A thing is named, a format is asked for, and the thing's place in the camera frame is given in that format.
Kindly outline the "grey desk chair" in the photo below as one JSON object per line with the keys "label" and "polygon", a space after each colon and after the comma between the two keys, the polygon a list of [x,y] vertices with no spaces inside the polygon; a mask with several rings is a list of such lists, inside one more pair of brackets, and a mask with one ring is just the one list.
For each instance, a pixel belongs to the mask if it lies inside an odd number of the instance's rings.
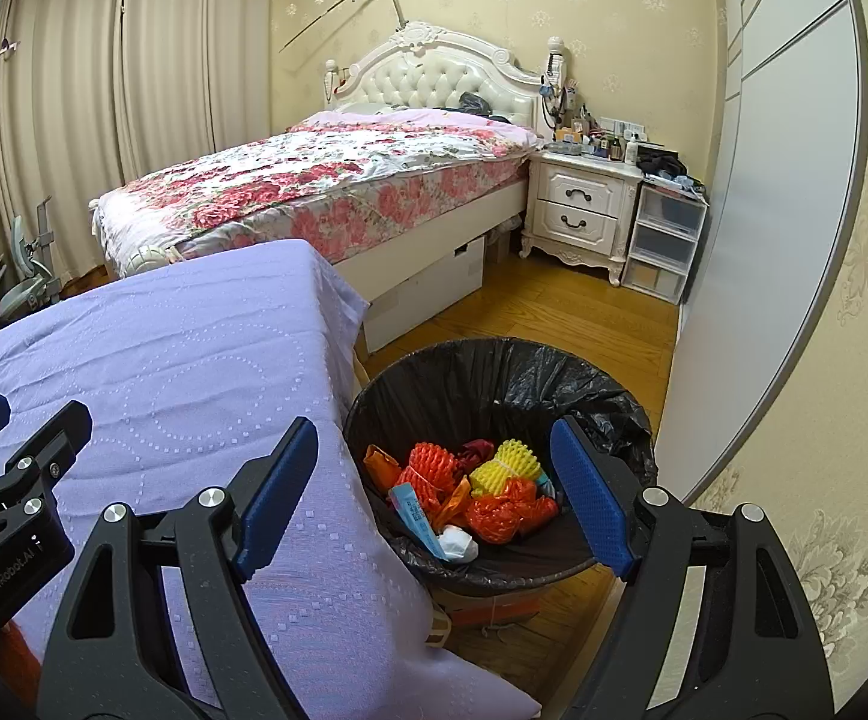
{"label": "grey desk chair", "polygon": [[35,209],[37,229],[30,241],[25,239],[24,220],[20,216],[16,216],[9,227],[9,250],[19,282],[1,298],[0,322],[9,322],[59,301],[61,281],[53,266],[55,232],[48,221],[48,203],[50,197]]}

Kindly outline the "nightstand clutter bottles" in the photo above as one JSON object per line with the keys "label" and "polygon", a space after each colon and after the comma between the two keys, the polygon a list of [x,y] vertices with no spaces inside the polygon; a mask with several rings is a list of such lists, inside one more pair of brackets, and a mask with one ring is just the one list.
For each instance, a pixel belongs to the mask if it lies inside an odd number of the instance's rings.
{"label": "nightstand clutter bottles", "polygon": [[683,185],[688,190],[701,185],[690,176],[680,153],[652,142],[644,125],[595,115],[577,96],[576,82],[567,76],[568,68],[566,44],[561,37],[551,36],[538,85],[541,118],[551,130],[550,151],[628,164],[649,179]]}

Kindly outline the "white two-drawer nightstand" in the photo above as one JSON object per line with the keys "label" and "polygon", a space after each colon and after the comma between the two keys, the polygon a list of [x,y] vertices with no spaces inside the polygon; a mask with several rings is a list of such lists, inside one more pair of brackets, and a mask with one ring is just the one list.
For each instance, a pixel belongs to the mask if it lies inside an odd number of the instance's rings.
{"label": "white two-drawer nightstand", "polygon": [[623,161],[542,149],[528,166],[520,256],[533,250],[621,286],[642,172]]}

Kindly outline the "black bag trash bin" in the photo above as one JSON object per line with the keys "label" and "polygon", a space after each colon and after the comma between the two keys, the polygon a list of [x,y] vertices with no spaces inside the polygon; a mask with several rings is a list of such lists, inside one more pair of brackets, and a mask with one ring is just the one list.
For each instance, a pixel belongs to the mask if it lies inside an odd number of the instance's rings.
{"label": "black bag trash bin", "polygon": [[520,338],[469,338],[388,366],[343,436],[379,532],[405,566],[466,596],[538,589],[594,558],[550,455],[573,418],[640,484],[657,478],[651,423],[594,364]]}

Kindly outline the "clear plastic drawer unit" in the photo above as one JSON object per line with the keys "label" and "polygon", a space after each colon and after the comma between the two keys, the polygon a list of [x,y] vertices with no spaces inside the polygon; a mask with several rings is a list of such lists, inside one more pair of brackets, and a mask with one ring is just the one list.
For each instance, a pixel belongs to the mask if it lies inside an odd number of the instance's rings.
{"label": "clear plastic drawer unit", "polygon": [[640,184],[621,278],[624,288],[680,304],[701,247],[708,208],[702,195],[677,184]]}

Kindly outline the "beige curtains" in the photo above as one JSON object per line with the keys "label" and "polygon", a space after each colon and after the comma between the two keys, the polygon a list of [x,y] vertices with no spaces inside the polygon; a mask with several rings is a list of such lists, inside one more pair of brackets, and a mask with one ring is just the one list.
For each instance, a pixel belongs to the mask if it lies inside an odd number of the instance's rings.
{"label": "beige curtains", "polygon": [[0,208],[102,265],[91,200],[270,135],[271,0],[2,0]]}

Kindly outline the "dark red wrapper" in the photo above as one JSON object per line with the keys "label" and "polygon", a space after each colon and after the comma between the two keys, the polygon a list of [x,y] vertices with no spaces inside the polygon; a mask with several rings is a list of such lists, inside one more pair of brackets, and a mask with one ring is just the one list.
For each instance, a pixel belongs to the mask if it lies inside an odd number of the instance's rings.
{"label": "dark red wrapper", "polygon": [[496,453],[496,447],[493,442],[486,439],[470,440],[460,447],[460,450],[455,454],[457,460],[457,468],[462,475],[470,475],[481,465],[491,460]]}

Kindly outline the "white under-bed storage box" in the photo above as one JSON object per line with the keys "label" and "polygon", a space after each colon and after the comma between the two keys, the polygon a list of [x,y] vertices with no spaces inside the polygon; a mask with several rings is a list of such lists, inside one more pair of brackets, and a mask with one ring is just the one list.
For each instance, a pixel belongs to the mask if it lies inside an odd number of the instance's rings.
{"label": "white under-bed storage box", "polygon": [[473,239],[370,304],[363,323],[367,353],[374,355],[421,323],[483,286],[484,238]]}

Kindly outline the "purple table cloth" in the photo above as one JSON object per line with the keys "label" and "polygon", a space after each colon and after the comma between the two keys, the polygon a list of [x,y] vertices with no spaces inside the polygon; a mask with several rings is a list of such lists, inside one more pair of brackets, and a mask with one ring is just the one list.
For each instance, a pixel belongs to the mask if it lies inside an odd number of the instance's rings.
{"label": "purple table cloth", "polygon": [[81,401],[89,444],[56,485],[84,543],[103,509],[167,511],[271,452],[291,421],[318,434],[318,465],[273,562],[245,593],[313,718],[530,718],[537,702],[427,645],[432,608],[377,532],[341,426],[366,306],[299,239],[164,266],[0,330],[6,460]]}

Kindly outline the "white tufted bed frame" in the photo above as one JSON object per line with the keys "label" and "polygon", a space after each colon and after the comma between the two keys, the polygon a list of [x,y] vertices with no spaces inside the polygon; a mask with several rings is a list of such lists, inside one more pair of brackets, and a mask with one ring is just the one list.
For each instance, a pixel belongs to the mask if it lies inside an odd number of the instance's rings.
{"label": "white tufted bed frame", "polygon": [[[473,93],[514,124],[550,137],[543,119],[541,76],[517,67],[509,50],[424,21],[409,21],[348,70],[325,64],[325,107],[351,110],[361,104],[454,107]],[[525,210],[527,182],[509,182],[459,210],[377,245],[336,265],[361,298],[374,302],[491,229]]]}

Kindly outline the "yellow foam fruit net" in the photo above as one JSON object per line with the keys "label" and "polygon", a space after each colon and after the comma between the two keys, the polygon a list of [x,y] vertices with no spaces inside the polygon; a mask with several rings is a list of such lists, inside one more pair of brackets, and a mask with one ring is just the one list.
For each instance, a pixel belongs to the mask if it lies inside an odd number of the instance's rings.
{"label": "yellow foam fruit net", "polygon": [[543,476],[535,452],[517,439],[507,439],[498,445],[491,460],[477,468],[468,477],[471,494],[475,497],[498,496],[504,493],[511,479],[538,481]]}

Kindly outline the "light blue sachet packet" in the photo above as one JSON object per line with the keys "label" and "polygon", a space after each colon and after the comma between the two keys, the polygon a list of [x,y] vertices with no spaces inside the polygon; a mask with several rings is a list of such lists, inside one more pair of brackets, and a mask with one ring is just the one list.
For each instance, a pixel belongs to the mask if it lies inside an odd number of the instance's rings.
{"label": "light blue sachet packet", "polygon": [[431,523],[421,507],[420,500],[409,483],[397,484],[388,491],[388,499],[392,502],[393,510],[405,525],[406,529],[416,538],[431,556],[439,561],[445,561],[447,554],[444,553],[436,532],[432,530]]}

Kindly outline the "orange plastic wrapper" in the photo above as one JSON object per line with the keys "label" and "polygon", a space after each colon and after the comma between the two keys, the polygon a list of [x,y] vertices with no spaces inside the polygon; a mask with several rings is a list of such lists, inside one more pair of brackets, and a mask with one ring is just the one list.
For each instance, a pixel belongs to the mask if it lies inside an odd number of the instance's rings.
{"label": "orange plastic wrapper", "polygon": [[374,444],[367,445],[363,466],[370,481],[374,484],[374,488],[384,496],[393,486],[397,486],[398,479],[403,473],[400,463],[392,455],[387,454],[385,450]]}

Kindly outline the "white sliding wardrobe door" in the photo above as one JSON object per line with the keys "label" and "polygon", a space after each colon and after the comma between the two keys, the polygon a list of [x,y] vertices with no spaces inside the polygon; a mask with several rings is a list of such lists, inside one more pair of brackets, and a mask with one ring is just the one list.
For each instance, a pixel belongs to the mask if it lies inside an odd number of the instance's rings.
{"label": "white sliding wardrobe door", "polygon": [[864,130],[851,0],[724,0],[713,221],[675,346],[659,481],[694,496],[747,440],[815,325]]}

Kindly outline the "white tissue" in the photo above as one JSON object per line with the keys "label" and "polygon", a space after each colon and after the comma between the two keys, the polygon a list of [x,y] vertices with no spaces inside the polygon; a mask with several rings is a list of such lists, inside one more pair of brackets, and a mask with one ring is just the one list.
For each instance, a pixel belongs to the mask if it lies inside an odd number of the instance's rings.
{"label": "white tissue", "polygon": [[437,544],[442,559],[457,564],[470,564],[478,557],[478,543],[475,538],[457,525],[447,525],[437,535]]}

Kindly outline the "red plastic bag ball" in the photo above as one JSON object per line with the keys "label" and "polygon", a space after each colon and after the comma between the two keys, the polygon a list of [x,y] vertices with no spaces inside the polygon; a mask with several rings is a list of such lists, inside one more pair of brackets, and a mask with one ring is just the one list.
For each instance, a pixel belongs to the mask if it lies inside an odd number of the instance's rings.
{"label": "red plastic bag ball", "polygon": [[465,509],[465,522],[484,543],[507,544],[550,522],[558,512],[558,502],[540,494],[535,481],[510,478],[501,494],[471,499]]}

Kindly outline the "red foam fruit net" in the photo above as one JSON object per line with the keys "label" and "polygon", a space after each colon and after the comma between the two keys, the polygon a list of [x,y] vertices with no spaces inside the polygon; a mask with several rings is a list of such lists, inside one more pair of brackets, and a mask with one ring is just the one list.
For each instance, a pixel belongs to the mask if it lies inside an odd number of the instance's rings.
{"label": "red foam fruit net", "polygon": [[397,486],[409,484],[428,517],[434,517],[459,484],[462,470],[452,452],[431,442],[418,442],[409,452],[408,463]]}

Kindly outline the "floral pink bedspread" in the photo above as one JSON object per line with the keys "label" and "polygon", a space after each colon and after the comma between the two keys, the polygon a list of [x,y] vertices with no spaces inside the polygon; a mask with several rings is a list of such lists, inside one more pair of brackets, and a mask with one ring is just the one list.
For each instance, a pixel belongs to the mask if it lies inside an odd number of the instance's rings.
{"label": "floral pink bedspread", "polygon": [[324,110],[103,193],[92,232],[121,278],[278,239],[344,262],[517,181],[539,144],[458,110]]}

